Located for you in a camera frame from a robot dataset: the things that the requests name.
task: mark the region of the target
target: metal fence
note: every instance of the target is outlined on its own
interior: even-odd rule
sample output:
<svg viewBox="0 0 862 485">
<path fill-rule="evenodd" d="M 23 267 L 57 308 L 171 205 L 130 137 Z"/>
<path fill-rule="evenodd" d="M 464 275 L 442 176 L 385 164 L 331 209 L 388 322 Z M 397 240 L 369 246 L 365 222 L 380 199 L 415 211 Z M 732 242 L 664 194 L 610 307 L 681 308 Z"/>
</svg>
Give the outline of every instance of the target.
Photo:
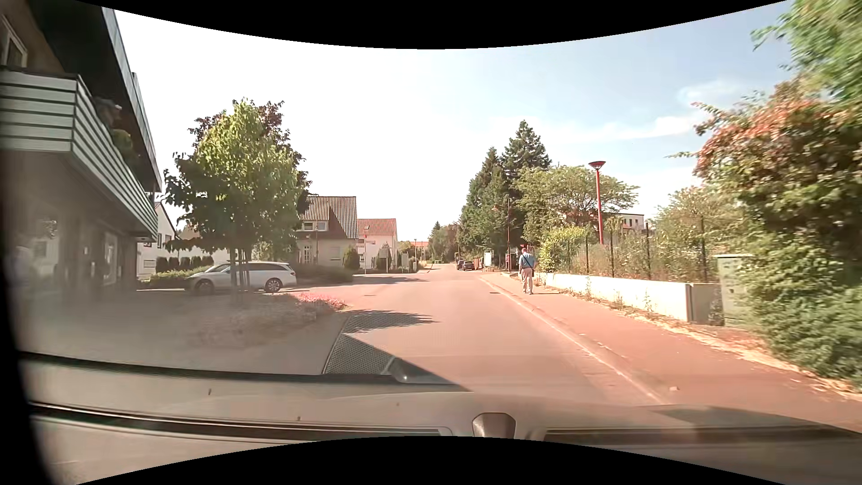
<svg viewBox="0 0 862 485">
<path fill-rule="evenodd" d="M 604 244 L 588 230 L 581 240 L 544 251 L 539 267 L 557 273 L 714 283 L 718 281 L 714 256 L 731 251 L 730 237 L 715 227 L 707 230 L 706 217 L 697 219 L 672 233 L 650 224 L 642 230 L 606 229 Z"/>
</svg>

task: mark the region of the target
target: balcony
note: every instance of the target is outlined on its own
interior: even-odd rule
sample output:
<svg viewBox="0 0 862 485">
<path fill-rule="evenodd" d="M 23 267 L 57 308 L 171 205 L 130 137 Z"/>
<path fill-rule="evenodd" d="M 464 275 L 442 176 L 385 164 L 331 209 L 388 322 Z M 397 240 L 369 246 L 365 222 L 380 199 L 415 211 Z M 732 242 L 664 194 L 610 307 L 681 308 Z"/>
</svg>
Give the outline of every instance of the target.
<svg viewBox="0 0 862 485">
<path fill-rule="evenodd" d="M 154 240 L 153 204 L 99 120 L 80 77 L 0 71 L 0 149 L 70 161 L 126 216 L 130 234 Z"/>
</svg>

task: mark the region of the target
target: lamp post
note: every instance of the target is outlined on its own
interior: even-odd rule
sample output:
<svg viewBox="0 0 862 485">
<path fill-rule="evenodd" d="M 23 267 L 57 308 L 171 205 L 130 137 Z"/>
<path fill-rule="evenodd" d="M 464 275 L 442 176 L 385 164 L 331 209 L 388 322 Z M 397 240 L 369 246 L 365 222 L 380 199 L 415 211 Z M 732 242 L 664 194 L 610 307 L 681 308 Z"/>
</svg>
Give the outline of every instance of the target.
<svg viewBox="0 0 862 485">
<path fill-rule="evenodd" d="M 590 167 L 596 169 L 596 203 L 598 206 L 598 243 L 604 244 L 604 229 L 602 226 L 602 186 L 598 181 L 598 171 L 604 165 L 603 161 L 591 161 Z"/>
<path fill-rule="evenodd" d="M 498 210 L 497 204 L 494 204 L 494 206 L 491 207 L 490 209 L 492 211 L 497 211 Z M 512 256 L 510 253 L 510 248 L 511 248 L 512 244 L 509 241 L 509 217 L 511 215 L 512 215 L 511 199 L 509 199 L 509 195 L 506 194 L 506 271 L 512 270 L 512 264 L 511 264 Z"/>
</svg>

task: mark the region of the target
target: car wheel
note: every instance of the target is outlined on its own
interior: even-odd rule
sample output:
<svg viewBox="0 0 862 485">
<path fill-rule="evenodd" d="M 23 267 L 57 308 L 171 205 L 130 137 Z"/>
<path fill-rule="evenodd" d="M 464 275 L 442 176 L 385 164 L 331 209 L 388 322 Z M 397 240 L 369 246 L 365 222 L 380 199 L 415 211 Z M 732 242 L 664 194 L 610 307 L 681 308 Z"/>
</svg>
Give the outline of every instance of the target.
<svg viewBox="0 0 862 485">
<path fill-rule="evenodd" d="M 264 290 L 267 293 L 278 293 L 278 290 L 281 289 L 281 280 L 278 278 L 270 278 L 266 285 L 264 286 Z"/>
<path fill-rule="evenodd" d="M 195 285 L 195 293 L 210 295 L 216 292 L 216 287 L 210 280 L 201 280 Z"/>
</svg>

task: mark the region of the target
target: pedestrian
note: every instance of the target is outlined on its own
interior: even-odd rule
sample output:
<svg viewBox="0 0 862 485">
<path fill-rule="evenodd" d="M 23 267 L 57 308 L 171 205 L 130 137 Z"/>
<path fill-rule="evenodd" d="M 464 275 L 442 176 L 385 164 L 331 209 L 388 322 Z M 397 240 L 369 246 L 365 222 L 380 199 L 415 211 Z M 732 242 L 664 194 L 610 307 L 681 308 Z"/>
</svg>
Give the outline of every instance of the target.
<svg viewBox="0 0 862 485">
<path fill-rule="evenodd" d="M 518 258 L 518 267 L 521 269 L 524 293 L 533 294 L 533 271 L 536 259 L 527 252 L 527 247 L 521 249 L 521 257 Z"/>
</svg>

